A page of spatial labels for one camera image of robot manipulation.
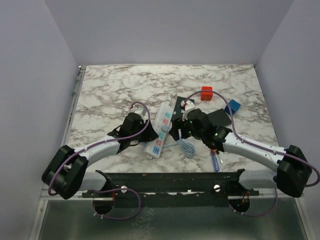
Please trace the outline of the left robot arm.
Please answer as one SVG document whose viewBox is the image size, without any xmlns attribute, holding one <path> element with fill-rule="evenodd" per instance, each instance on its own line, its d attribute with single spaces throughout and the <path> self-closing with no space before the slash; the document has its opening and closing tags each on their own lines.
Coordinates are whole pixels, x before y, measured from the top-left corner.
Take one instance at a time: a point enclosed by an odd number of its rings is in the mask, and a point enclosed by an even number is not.
<svg viewBox="0 0 320 240">
<path fill-rule="evenodd" d="M 61 146 L 42 174 L 41 180 L 50 187 L 50 196 L 59 195 L 67 200 L 78 191 L 93 190 L 106 197 L 111 190 L 107 178 L 101 173 L 86 173 L 87 167 L 116 155 L 131 146 L 131 142 L 151 142 L 158 138 L 149 120 L 137 113 L 129 113 L 123 123 L 104 138 L 89 145 L 71 148 Z"/>
</svg>

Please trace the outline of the blue cube plug adapter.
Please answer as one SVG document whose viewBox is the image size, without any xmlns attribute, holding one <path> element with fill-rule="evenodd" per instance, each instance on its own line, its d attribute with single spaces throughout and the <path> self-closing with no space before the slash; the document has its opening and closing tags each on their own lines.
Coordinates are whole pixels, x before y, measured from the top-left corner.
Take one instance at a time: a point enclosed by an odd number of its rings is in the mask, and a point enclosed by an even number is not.
<svg viewBox="0 0 320 240">
<path fill-rule="evenodd" d="M 234 99 L 231 99 L 229 102 L 228 102 L 228 105 L 229 107 L 226 105 L 225 108 L 224 108 L 224 111 L 230 115 L 230 113 L 234 116 L 236 114 L 236 112 L 240 109 L 241 107 L 241 104 L 234 100 Z"/>
</svg>

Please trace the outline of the red cube plug adapter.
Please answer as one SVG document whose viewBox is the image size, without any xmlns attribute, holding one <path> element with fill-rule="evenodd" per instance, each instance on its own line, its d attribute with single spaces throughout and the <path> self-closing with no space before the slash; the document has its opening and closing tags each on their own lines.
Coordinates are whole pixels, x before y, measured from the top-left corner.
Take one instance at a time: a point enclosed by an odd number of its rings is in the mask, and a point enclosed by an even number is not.
<svg viewBox="0 0 320 240">
<path fill-rule="evenodd" d="M 213 88 L 211 86 L 203 86 L 201 90 L 202 90 L 202 92 L 200 93 L 201 101 L 211 101 L 213 98 L 213 93 L 212 93 Z"/>
</svg>

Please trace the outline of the white power strip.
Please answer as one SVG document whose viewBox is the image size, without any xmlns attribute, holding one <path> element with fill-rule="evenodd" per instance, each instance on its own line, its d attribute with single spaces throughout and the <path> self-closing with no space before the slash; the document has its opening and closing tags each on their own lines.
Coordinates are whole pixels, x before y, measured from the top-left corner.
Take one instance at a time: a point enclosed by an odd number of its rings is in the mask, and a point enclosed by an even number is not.
<svg viewBox="0 0 320 240">
<path fill-rule="evenodd" d="M 163 102 L 160 105 L 155 120 L 152 123 L 152 127 L 158 137 L 153 141 L 147 142 L 144 147 L 144 152 L 149 159 L 160 157 L 167 133 L 169 132 L 173 112 L 174 109 L 168 103 Z"/>
</svg>

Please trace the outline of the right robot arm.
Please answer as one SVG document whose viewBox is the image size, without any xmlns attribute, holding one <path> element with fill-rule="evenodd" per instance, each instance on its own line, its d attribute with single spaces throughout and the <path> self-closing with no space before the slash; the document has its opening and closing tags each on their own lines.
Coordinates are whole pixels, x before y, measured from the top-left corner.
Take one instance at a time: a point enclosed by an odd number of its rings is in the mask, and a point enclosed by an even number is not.
<svg viewBox="0 0 320 240">
<path fill-rule="evenodd" d="M 212 119 L 212 114 L 198 108 L 175 111 L 169 133 L 175 139 L 193 137 L 210 149 L 239 155 L 265 166 L 265 170 L 244 170 L 239 178 L 230 182 L 229 189 L 236 196 L 253 188 L 277 188 L 290 197 L 302 196 L 313 170 L 299 147 L 269 146 L 239 135 L 227 124 L 214 124 Z"/>
</svg>

